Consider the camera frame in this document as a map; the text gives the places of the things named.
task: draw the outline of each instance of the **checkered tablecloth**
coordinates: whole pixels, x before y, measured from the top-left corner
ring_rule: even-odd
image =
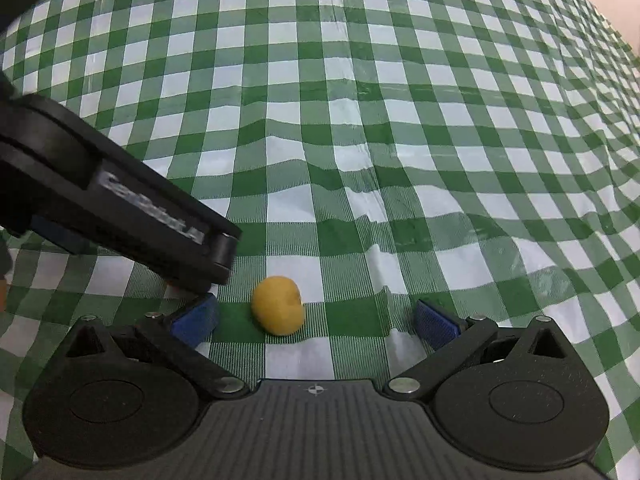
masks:
[[[640,478],[639,61],[585,0],[42,0],[2,40],[64,103],[244,231],[200,351],[258,378],[373,378],[429,351],[427,298],[503,326],[552,316],[609,403],[595,463]],[[183,304],[139,264],[40,238],[0,314],[0,469],[33,457],[22,402],[84,314]],[[296,280],[306,324],[248,301]]]

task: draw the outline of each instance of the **gray ribbed plate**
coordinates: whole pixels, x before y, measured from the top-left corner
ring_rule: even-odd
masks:
[[[602,480],[588,464],[519,473],[451,447],[420,405],[380,396],[370,381],[265,380],[214,403],[177,447],[149,462],[78,470],[44,458],[25,480]]]

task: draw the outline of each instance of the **round yellow object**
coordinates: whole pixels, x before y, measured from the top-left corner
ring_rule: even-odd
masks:
[[[305,322],[298,286],[284,276],[270,276],[258,283],[251,311],[262,328],[273,335],[291,335]]]

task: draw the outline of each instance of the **blue gripper pad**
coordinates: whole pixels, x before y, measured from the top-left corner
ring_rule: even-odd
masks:
[[[414,327],[418,336],[434,350],[457,338],[466,329],[466,322],[444,310],[418,300],[415,305]]]
[[[213,294],[206,294],[172,322],[169,332],[191,348],[196,348],[216,329],[219,321],[218,299]]]

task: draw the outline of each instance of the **silver rivet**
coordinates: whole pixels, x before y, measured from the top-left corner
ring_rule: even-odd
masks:
[[[214,384],[221,394],[235,394],[244,388],[244,383],[237,377],[222,377],[216,379]]]
[[[412,394],[420,389],[420,383],[411,377],[396,377],[389,381],[389,388],[396,394]]]

